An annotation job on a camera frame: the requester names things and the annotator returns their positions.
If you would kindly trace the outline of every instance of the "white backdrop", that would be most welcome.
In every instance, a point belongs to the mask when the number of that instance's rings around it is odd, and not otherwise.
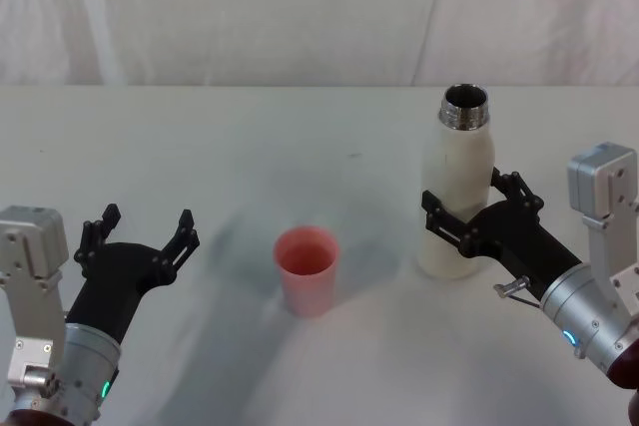
[[[0,0],[0,83],[638,84],[639,0]]]

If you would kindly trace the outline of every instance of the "bottle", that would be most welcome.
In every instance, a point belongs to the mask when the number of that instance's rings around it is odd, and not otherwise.
[[[476,85],[453,85],[446,90],[426,139],[421,189],[439,197],[444,208],[463,221],[473,218],[488,202],[495,155],[488,120],[486,91]],[[420,267],[437,278],[474,273],[477,258],[464,258],[454,246],[426,230],[426,213],[421,213]]]

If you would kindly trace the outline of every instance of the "pink cup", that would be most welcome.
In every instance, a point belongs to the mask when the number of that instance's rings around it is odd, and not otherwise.
[[[276,241],[273,256],[293,313],[310,318],[332,307],[339,245],[329,231],[318,226],[290,229]]]

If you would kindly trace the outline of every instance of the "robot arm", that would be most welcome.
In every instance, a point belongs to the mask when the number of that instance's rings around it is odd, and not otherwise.
[[[637,155],[602,144],[569,165],[570,202],[584,213],[591,263],[582,263],[539,224],[543,201],[515,172],[494,170],[491,185],[505,200],[468,223],[422,195],[426,228],[466,257],[490,256],[516,279],[495,285],[501,297],[528,289],[574,347],[617,386],[639,388],[639,267]]]
[[[200,244],[188,210],[163,249],[106,243],[119,219],[118,208],[109,205],[102,219],[84,223],[74,258],[86,281],[65,325],[56,286],[68,257],[60,215],[22,207],[0,213],[0,285],[17,333],[9,367],[16,395],[10,424],[88,426],[98,419],[142,297],[173,283]]]

